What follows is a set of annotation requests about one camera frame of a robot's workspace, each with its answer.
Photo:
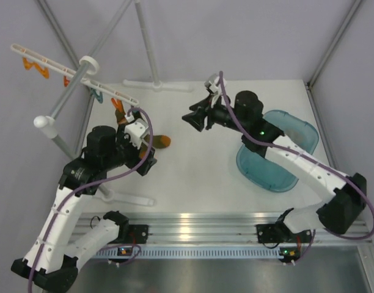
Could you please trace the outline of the green striped sock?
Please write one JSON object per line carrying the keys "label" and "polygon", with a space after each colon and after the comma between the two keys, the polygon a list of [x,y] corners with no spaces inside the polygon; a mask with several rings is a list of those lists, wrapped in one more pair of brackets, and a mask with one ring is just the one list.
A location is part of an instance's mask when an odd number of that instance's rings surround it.
{"label": "green striped sock", "polygon": [[[142,159],[145,154],[146,154],[146,151],[148,149],[148,145],[149,145],[149,141],[150,141],[150,135],[146,135],[142,141],[142,145],[141,145],[141,149],[140,149],[140,153],[139,153],[139,157]],[[152,147],[154,149],[164,149],[164,148],[167,148],[171,145],[171,138],[168,137],[168,136],[165,136],[165,135],[155,135],[153,136],[153,143],[152,143]]]}
{"label": "green striped sock", "polygon": [[125,118],[125,113],[124,112],[121,112],[119,110],[115,110],[114,112],[114,115],[115,115],[115,119],[116,119],[116,122],[118,125],[125,125],[127,124],[127,120]]}

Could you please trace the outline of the white clip hanger bar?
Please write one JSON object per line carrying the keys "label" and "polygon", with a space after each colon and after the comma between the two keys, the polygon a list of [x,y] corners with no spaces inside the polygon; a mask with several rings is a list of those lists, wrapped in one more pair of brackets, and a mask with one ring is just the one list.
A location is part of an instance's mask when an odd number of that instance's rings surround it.
{"label": "white clip hanger bar", "polygon": [[[76,74],[76,71],[69,68],[69,67],[66,67],[56,61],[53,61],[45,56],[42,56],[40,55],[39,53],[33,51],[33,50],[30,50],[28,48],[25,48],[21,45],[18,45],[16,43],[10,45],[10,49],[17,53],[18,55],[20,55],[22,58],[25,57],[27,58],[28,61],[31,61],[33,62],[34,64],[37,63],[39,64],[41,67],[47,67],[49,69],[49,72],[50,70],[51,71],[55,71],[56,73],[59,73],[61,74],[63,77],[66,76],[70,81],[71,79],[74,77],[74,75]],[[97,71],[100,69],[100,66],[98,64],[98,62],[89,57],[89,56],[84,56],[79,62],[82,63],[83,61],[89,61],[89,64],[92,66],[91,68],[89,68],[86,73],[84,74],[84,76],[82,77],[81,79],[81,83],[83,85],[85,85],[86,87],[88,88],[93,88],[93,89],[96,89],[98,91],[101,91],[103,93],[103,95],[108,95],[110,96],[111,98],[117,98],[117,99],[120,99],[121,101],[124,101],[126,102],[127,104],[131,105],[131,106],[138,106],[139,105],[139,101],[135,98],[133,98],[132,96],[126,94],[126,93],[123,93],[121,92],[120,90],[116,90],[114,88],[112,88],[111,86],[108,86],[102,82],[99,82],[99,81],[96,81],[92,78],[92,76],[97,73]]]}

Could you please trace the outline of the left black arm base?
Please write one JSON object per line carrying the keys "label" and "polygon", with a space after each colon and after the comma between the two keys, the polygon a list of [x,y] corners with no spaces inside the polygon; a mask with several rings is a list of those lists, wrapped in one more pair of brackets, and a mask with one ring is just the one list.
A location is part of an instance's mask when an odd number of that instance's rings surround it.
{"label": "left black arm base", "polygon": [[127,236],[125,238],[126,244],[146,244],[149,237],[148,225],[130,225]]}

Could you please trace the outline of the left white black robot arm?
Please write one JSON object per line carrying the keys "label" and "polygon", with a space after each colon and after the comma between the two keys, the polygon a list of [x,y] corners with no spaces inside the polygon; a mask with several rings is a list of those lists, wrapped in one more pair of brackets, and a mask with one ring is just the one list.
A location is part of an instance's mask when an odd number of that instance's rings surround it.
{"label": "left white black robot arm", "polygon": [[108,244],[132,240],[129,219],[109,211],[98,225],[74,243],[69,243],[85,206],[99,186],[109,181],[109,171],[128,167],[127,173],[146,175],[156,164],[151,145],[141,151],[130,141],[126,126],[96,126],[76,159],[63,169],[49,216],[27,254],[14,260],[11,270],[48,292],[67,292],[84,264]]}

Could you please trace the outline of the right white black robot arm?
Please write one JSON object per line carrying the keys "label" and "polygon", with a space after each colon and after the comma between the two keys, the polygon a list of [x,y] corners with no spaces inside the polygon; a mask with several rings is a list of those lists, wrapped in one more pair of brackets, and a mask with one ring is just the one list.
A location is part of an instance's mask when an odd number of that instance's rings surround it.
{"label": "right white black robot arm", "polygon": [[346,232],[367,204],[367,181],[361,174],[349,176],[317,161],[264,119],[263,103],[254,92],[237,93],[232,107],[211,93],[189,110],[182,120],[199,132],[214,124],[241,132],[241,140],[250,151],[286,169],[319,196],[317,204],[290,208],[280,215],[276,221],[280,240],[291,242],[300,232],[315,229],[347,238]]}

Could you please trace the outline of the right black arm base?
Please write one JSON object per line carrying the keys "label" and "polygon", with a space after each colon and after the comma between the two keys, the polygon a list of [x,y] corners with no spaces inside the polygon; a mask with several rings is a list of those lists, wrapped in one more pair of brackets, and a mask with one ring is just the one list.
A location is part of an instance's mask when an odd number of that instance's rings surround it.
{"label": "right black arm base", "polygon": [[258,243],[260,244],[278,244],[281,237],[275,224],[258,224],[255,226],[257,232]]}

